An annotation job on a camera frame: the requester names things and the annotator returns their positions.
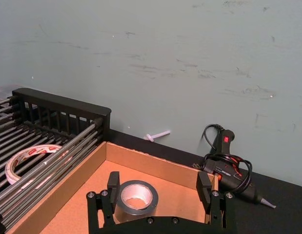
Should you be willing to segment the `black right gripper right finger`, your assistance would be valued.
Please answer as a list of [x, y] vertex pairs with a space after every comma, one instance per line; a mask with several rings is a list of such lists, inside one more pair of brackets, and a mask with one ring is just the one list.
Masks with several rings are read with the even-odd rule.
[[221, 193], [218, 178], [211, 180], [208, 173], [198, 172], [196, 190], [205, 210], [205, 223], [212, 231], [235, 231], [235, 197], [230, 192]]

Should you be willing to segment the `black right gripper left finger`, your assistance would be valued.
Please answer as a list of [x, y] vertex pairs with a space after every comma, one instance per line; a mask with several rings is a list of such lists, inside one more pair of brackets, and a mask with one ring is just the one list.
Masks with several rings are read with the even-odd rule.
[[107, 182], [107, 188], [100, 193], [90, 191], [86, 195], [87, 212], [88, 212], [88, 230], [99, 230], [98, 212], [102, 210], [104, 224], [103, 226], [115, 225], [113, 214], [118, 200], [120, 191], [120, 173], [111, 172]]

